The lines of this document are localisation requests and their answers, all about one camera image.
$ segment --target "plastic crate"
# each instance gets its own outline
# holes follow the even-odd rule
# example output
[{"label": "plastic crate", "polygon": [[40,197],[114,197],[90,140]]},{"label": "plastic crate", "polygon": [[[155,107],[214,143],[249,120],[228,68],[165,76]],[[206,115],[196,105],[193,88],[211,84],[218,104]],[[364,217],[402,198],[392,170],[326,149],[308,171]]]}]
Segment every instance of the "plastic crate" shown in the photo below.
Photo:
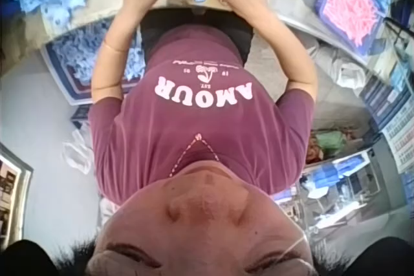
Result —
[{"label": "plastic crate", "polygon": [[[373,44],[373,40],[376,38],[376,34],[378,32],[378,29],[380,27],[380,25],[382,24],[382,14],[378,15],[378,21],[376,22],[376,25],[373,27],[373,31],[371,34],[367,35],[362,42],[362,45],[357,47],[354,42],[352,40],[350,40],[347,36],[347,34],[340,30],[339,28],[337,28],[335,26],[334,23],[332,23],[324,14],[323,14],[323,10],[325,9],[325,5],[326,5],[327,0],[317,0],[316,4],[315,4],[315,9],[320,17],[320,19],[335,33],[337,33],[339,36],[341,36],[351,47],[354,51],[356,51],[357,53],[359,53],[360,55],[366,55],[369,51],[369,49],[371,48],[371,45]],[[378,2],[378,0],[373,0],[376,8],[378,9],[379,12],[383,12],[380,6],[380,3]]]}]

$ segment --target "bracelet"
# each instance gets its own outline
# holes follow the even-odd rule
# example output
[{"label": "bracelet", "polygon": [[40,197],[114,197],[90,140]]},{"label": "bracelet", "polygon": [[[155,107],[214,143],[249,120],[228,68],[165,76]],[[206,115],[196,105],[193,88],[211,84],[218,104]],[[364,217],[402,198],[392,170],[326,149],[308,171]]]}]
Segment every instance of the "bracelet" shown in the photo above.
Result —
[{"label": "bracelet", "polygon": [[113,47],[111,47],[110,45],[108,45],[107,43],[106,43],[106,40],[104,40],[103,42],[102,42],[102,45],[104,45],[105,47],[107,47],[109,50],[112,50],[112,51],[114,51],[114,52],[116,52],[116,53],[126,53],[126,52],[128,52],[129,50],[118,50],[118,49],[116,49],[116,48],[113,48]]}]

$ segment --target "purple shirt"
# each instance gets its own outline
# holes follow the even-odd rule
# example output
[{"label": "purple shirt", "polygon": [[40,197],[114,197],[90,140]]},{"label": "purple shirt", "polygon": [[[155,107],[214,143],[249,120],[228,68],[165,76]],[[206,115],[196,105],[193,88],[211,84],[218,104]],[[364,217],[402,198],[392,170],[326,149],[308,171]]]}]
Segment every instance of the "purple shirt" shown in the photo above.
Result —
[{"label": "purple shirt", "polygon": [[122,204],[193,162],[218,160],[278,193],[303,169],[313,110],[311,96],[298,89],[275,104],[222,32],[176,28],[153,49],[124,101],[104,98],[91,107],[98,185]]}]

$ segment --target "black shorts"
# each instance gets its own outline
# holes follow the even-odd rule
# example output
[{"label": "black shorts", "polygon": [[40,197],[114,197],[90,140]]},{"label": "black shorts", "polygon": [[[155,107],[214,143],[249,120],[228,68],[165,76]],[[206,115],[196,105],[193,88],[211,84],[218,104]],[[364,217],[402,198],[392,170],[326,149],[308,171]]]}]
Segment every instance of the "black shorts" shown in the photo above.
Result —
[{"label": "black shorts", "polygon": [[151,49],[167,31],[185,24],[202,24],[224,32],[237,47],[243,64],[246,63],[252,44],[253,28],[233,12],[206,9],[194,14],[190,8],[150,10],[141,21],[142,48],[146,62]]}]

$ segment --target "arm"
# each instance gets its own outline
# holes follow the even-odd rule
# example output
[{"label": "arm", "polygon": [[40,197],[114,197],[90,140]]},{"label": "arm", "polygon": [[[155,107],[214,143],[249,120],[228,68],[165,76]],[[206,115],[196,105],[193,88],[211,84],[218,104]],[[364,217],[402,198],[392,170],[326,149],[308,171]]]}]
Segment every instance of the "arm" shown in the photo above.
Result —
[{"label": "arm", "polygon": [[225,1],[272,47],[289,80],[287,90],[304,90],[315,100],[318,79],[314,63],[295,35],[270,11],[266,0]]},{"label": "arm", "polygon": [[136,28],[157,0],[124,0],[102,43],[96,60],[91,90],[96,103],[107,97],[123,99],[122,77]]}]

